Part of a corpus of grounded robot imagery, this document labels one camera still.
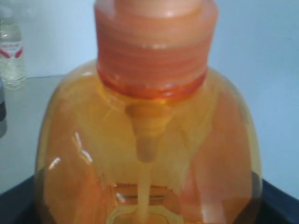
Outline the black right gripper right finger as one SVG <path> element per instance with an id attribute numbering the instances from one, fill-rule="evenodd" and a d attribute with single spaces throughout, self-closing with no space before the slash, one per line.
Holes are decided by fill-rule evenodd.
<path id="1" fill-rule="evenodd" d="M 299 224 L 298 199 L 263 180 L 262 205 L 256 224 Z"/>

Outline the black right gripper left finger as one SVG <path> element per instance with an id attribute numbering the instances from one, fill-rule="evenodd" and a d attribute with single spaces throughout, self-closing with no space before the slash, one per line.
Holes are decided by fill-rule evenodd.
<path id="1" fill-rule="evenodd" d="M 0 195 L 1 224 L 39 224 L 34 204 L 34 177 Z"/>

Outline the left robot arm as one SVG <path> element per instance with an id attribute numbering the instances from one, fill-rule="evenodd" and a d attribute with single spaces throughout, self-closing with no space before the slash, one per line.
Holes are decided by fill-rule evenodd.
<path id="1" fill-rule="evenodd" d="M 0 138 L 2 138 L 7 132 L 7 111 L 5 104 L 5 92 L 2 78 L 0 79 Z"/>

